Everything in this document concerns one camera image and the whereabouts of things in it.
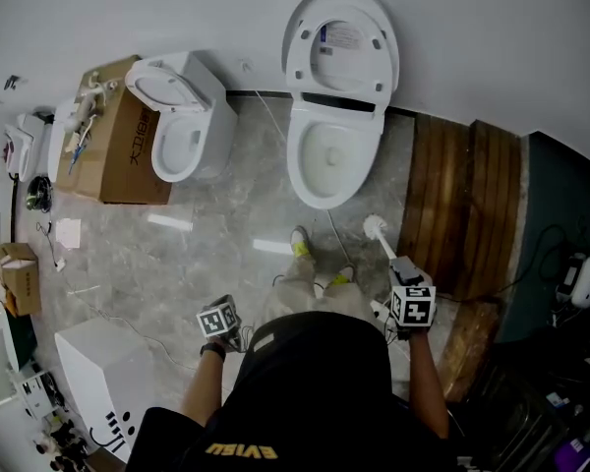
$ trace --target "leg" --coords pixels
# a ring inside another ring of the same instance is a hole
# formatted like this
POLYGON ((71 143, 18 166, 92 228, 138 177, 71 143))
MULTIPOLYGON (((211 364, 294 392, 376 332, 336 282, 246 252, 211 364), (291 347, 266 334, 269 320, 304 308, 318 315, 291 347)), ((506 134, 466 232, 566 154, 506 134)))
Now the leg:
POLYGON ((363 295, 358 283, 354 281, 354 268, 347 266, 325 288, 323 307, 320 309, 340 313, 355 319, 364 320, 380 329, 380 322, 374 315, 372 307, 363 295))
POLYGON ((298 227, 291 235, 295 259, 284 277, 271 288, 260 314, 254 321, 254 329, 286 315, 304 313, 314 309, 315 260, 308 250, 308 236, 298 227))

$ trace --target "yellow shoe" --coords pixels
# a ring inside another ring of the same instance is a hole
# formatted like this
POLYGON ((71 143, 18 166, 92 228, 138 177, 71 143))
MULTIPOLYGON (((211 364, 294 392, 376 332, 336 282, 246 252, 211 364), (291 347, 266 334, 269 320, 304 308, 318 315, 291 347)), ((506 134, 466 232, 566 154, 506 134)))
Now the yellow shoe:
POLYGON ((338 272, 336 277, 333 281, 330 282, 328 287, 333 285, 345 285, 345 283, 352 283, 354 281, 354 275, 356 274, 356 269, 354 265, 348 264, 346 265, 341 271, 338 272))
POLYGON ((311 255, 308 249, 308 233, 301 225, 295 227, 291 233, 291 249, 295 257, 311 255))

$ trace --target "wooden panel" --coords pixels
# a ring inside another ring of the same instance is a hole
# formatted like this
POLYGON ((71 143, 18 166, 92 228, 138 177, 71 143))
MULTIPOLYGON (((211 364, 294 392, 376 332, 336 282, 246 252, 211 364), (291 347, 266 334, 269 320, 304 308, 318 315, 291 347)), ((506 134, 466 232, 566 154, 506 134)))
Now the wooden panel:
POLYGON ((499 324, 496 305, 473 302, 459 307, 440 362, 440 381, 448 402, 461 402, 487 358, 499 324))
POLYGON ((442 176, 443 121, 435 117, 430 117, 429 119, 429 171, 426 180, 426 191, 424 193, 420 231, 413 254, 413 263, 417 267, 426 267, 433 235, 433 226, 435 225, 437 215, 440 177, 442 176))
POLYGON ((509 185, 507 209, 505 214, 504 228, 502 230, 501 252, 494 275, 494 290, 501 290, 506 284, 509 258, 513 248, 516 225, 518 221, 518 205, 520 203, 520 172, 521 172, 521 150, 520 139, 512 136, 509 138, 509 185))
POLYGON ((492 232, 494 230, 496 198, 499 189, 499 162, 501 151, 500 139, 495 138, 495 136, 490 136, 486 125, 477 122, 475 123, 475 127, 477 128, 477 131, 486 135, 488 141, 488 166, 483 208, 478 210, 481 226, 479 231, 479 242, 466 294, 466 298, 470 299, 481 296, 484 292, 489 292, 489 289, 485 287, 484 271, 490 251, 492 232))
POLYGON ((445 137, 446 144, 448 140, 452 140, 454 144, 451 177, 453 184, 447 211, 445 239, 433 280, 441 292, 451 294, 461 269, 458 260, 463 254, 470 196, 466 184, 472 184, 474 159, 470 159, 470 132, 467 126, 447 122, 445 137))
POLYGON ((440 177, 440 193, 437 201, 435 223, 431 236, 431 246, 424 271, 438 284, 438 268, 445 244, 445 234, 448 227, 448 218, 452 208, 452 194, 454 191, 454 178, 456 171, 456 141, 453 128, 448 123, 442 123, 442 173, 440 177))
POLYGON ((474 123, 470 127, 472 144, 474 145, 474 173, 472 177, 472 195, 470 197, 467 229, 463 252, 461 254, 461 273, 458 275, 454 289, 456 299, 469 297, 469 285, 474 269, 485 203, 485 188, 488 165, 488 137, 485 128, 474 123))
POLYGON ((429 117, 418 115, 415 119, 415 136, 413 138, 413 154, 411 156, 411 172, 406 194, 406 206, 396 251, 398 256, 408 256, 411 259, 413 259, 415 253, 415 243, 420 231, 420 222, 422 221, 429 162, 429 128, 429 117))
POLYGON ((496 191, 496 206, 494 208, 494 227, 490 240, 490 249, 481 276, 482 287, 480 292, 492 294, 498 290, 494 285, 496 271, 501 254, 502 235, 506 219, 507 202, 509 201, 509 138, 505 132, 498 128, 488 130, 490 138, 499 141, 499 178, 496 191))

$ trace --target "gray tile floor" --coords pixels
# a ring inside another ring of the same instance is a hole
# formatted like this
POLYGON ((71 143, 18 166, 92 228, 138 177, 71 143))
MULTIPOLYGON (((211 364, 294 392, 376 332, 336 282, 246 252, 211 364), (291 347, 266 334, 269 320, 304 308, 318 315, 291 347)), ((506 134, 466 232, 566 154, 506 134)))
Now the gray tile floor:
MULTIPOLYGON (((325 211, 307 207, 295 195, 286 170, 286 144, 266 109, 254 97, 232 98, 239 113, 231 159, 216 179, 193 179, 173 187, 168 206, 104 206, 55 193, 53 220, 82 220, 81 248, 55 245, 67 266, 56 272, 48 244, 36 223, 48 215, 30 212, 19 201, 19 241, 28 241, 40 259, 42 314, 34 317, 37 357, 56 375, 71 400, 54 343, 58 330, 93 318, 103 310, 128 321, 148 341, 155 360, 156 403, 176 408, 199 362, 204 343, 195 314, 215 298, 231 293, 239 315, 251 324, 276 275, 290 257, 254 249, 254 240, 288 242, 293 226, 305 226, 312 239, 321 280, 345 262, 325 211), (159 214, 192 223, 192 231, 148 221, 159 214)), ((291 101, 267 100, 287 133, 291 101)), ((390 115, 374 167, 359 193, 331 211, 345 249, 358 268, 368 297, 383 301, 388 292, 386 259, 378 242, 367 239, 362 223, 372 212, 384 217, 391 244, 398 237, 408 182, 413 119, 390 115)), ((441 356, 452 321, 453 304, 441 304, 430 337, 441 356)), ((122 321, 113 321, 127 326, 122 321)), ((389 348, 394 391, 404 394, 408 380, 407 345, 389 348)), ((223 393, 233 386, 242 355, 225 365, 223 393)))

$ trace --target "open toilet lid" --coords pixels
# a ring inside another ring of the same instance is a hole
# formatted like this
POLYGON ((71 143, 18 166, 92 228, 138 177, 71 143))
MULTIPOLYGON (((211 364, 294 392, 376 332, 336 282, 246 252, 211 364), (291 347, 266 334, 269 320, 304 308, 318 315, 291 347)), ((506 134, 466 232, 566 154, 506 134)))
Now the open toilet lid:
POLYGON ((205 112, 207 104, 190 83, 177 74, 155 66, 134 66, 125 77, 129 91, 151 110, 159 112, 205 112))
POLYGON ((376 0, 305 0, 291 18, 283 47, 293 92, 387 105, 397 88, 397 42, 376 0))

